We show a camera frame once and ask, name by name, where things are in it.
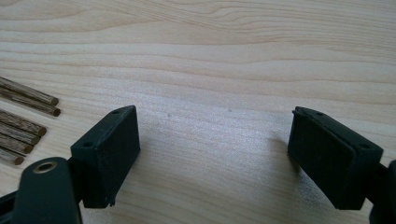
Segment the black plastic part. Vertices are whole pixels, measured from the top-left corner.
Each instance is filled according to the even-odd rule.
[[[367,198],[374,204],[370,223],[396,223],[396,161],[388,169],[381,165],[367,185]]]
[[[14,191],[0,198],[0,224],[11,223],[16,195],[17,192]]]
[[[82,223],[67,160],[44,159],[23,171],[11,223]]]
[[[338,209],[361,209],[383,149],[329,116],[293,111],[289,154]]]
[[[79,171],[74,181],[84,206],[113,205],[140,152],[134,105],[110,112],[71,146],[71,150],[69,163],[72,170]]]

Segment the dark wooden stick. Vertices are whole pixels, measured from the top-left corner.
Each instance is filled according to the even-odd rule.
[[[15,91],[21,95],[27,96],[47,105],[57,105],[59,103],[59,100],[56,97],[50,96],[44,92],[37,91],[35,89],[24,86],[17,82],[13,82],[3,77],[0,77],[0,87],[8,89],[10,91]]]
[[[0,109],[0,122],[38,136],[43,136],[47,132],[47,129],[42,125],[8,113],[2,109]]]
[[[0,133],[0,147],[24,154],[29,154],[33,150],[32,146],[3,135],[2,133]]]
[[[39,136],[8,126],[4,123],[0,123],[0,133],[20,140],[29,145],[36,145],[38,141],[40,141]]]
[[[11,162],[14,165],[20,165],[24,161],[24,158],[22,156],[17,156],[9,153],[2,148],[0,148],[0,159],[2,159],[3,161]]]
[[[46,105],[43,103],[40,103],[38,101],[34,101],[26,96],[20,95],[19,93],[16,93],[15,91],[9,91],[4,88],[0,88],[0,96],[3,98],[6,98],[10,101],[19,103],[21,105],[26,105],[29,107],[32,107],[34,109],[37,109],[43,113],[58,117],[59,114],[61,114],[61,110],[56,108],[53,105]]]

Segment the light wood surface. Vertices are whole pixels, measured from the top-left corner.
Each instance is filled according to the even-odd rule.
[[[14,167],[70,156],[112,109],[136,105],[142,151],[114,207],[85,223],[368,223],[332,207],[287,155],[291,110],[322,111],[396,159],[393,0],[3,0],[0,76],[60,99]]]

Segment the wood grain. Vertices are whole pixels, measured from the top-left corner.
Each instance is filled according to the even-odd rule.
[[[2,109],[0,109],[0,122],[38,136],[43,136],[47,132],[46,127]]]
[[[13,82],[3,77],[0,77],[0,87],[8,89],[9,91],[15,91],[21,95],[27,96],[33,100],[47,105],[57,105],[59,103],[59,100],[56,97],[50,96],[41,91],[34,90],[27,86],[23,86],[17,82]]]
[[[33,150],[32,146],[20,142],[18,140],[15,140],[9,136],[3,135],[1,133],[0,133],[0,147],[4,147],[8,150],[16,151],[23,154],[29,154]]]
[[[10,152],[3,150],[2,148],[0,148],[0,159],[3,161],[10,162],[11,164],[14,165],[21,165],[21,163],[23,163],[24,161],[22,156],[14,155]]]
[[[24,132],[20,129],[13,128],[3,123],[0,123],[0,133],[29,145],[37,145],[38,141],[40,141],[40,137],[37,135]]]
[[[29,106],[33,109],[39,110],[43,113],[52,115],[54,117],[58,117],[61,114],[61,110],[59,108],[56,108],[53,105],[46,105],[46,104],[40,103],[38,101],[32,100],[28,97],[25,97],[21,94],[16,93],[15,91],[9,91],[9,90],[0,88],[0,96],[3,98],[6,98],[12,102]]]
[[[23,167],[70,157],[136,105],[141,154],[116,205],[84,223],[369,223],[289,159],[291,110],[322,111],[396,159],[396,4],[369,0],[1,1],[0,74],[62,99]]]

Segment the screw hole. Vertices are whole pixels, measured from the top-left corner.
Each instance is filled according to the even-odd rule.
[[[359,146],[361,146],[363,148],[370,148],[370,146],[365,143],[360,143]]]
[[[93,146],[93,142],[86,142],[86,143],[84,143],[83,146],[84,147],[91,147],[91,146]]]
[[[56,167],[57,163],[55,161],[48,161],[37,165],[37,167],[33,170],[36,174],[44,174],[53,170]]]

